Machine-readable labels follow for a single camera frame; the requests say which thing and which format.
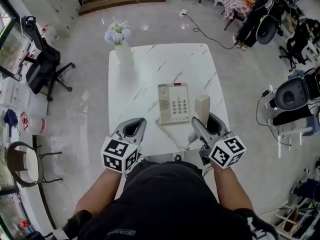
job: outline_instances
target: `white vase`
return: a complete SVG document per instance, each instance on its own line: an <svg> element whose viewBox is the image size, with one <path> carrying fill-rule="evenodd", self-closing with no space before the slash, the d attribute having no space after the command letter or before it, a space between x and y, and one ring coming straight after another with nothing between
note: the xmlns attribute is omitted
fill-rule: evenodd
<svg viewBox="0 0 320 240"><path fill-rule="evenodd" d="M130 68L134 64L134 56L126 40L115 45L114 49L122 68Z"/></svg>

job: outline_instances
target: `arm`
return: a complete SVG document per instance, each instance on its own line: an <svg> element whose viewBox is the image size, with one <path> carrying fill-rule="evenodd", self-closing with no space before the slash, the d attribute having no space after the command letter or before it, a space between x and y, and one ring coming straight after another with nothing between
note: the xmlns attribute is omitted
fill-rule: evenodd
<svg viewBox="0 0 320 240"><path fill-rule="evenodd" d="M213 161L210 163L214 170L219 203L231 211L241 208L253 210L252 203L240 185L234 171L230 167L222 169Z"/></svg>
<svg viewBox="0 0 320 240"><path fill-rule="evenodd" d="M96 216L116 196L122 174L106 169L96 180L93 186L80 198L76 204L74 213L86 210Z"/></svg>

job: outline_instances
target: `floor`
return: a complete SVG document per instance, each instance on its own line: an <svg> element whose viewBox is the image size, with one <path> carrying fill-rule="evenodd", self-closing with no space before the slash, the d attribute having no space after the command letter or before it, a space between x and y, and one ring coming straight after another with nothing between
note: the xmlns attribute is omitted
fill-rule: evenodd
<svg viewBox="0 0 320 240"><path fill-rule="evenodd" d="M311 168L318 156L319 134L304 138L299 145L299 136L292 136L291 150L282 148L278 157L278 143L267 127L257 124L255 112L262 93L272 85L282 84L289 75L289 64L279 59L279 36L268 45L257 43L248 51L233 48L225 50L215 41L193 32L195 25L178 13L188 10L188 15L201 30L224 46L232 47L232 35L241 23L235 20L224 31L227 23L222 20L221 5L213 7L212 1L190 4L188 0L167 0L164 3L134 4L100 10L81 16L68 39L61 42L62 63L74 62L64 78L73 87L67 92L61 86L54 87L53 102L49 115L55 123L53 137L41 137L42 151L62 151L63 154L43 160L47 179L63 178L63 186L57 182L43 186L54 222L62 227L73 214L76 202L95 182L104 170L100 149L109 135L108 119L108 64L109 53L114 47L104 41L104 33L113 22L127 20L131 47L166 43L206 43L217 69L227 108L230 128L239 135L247 147L242 160L234 171L252 200L257 214L281 206L289 195L296 178L305 167ZM307 64L306 69L314 66ZM268 113L263 107L264 98L257 116L265 122ZM166 157L156 157L165 161ZM197 165L198 155L185 157ZM213 172L205 177L215 192ZM261 217L267 220L272 214Z"/></svg>

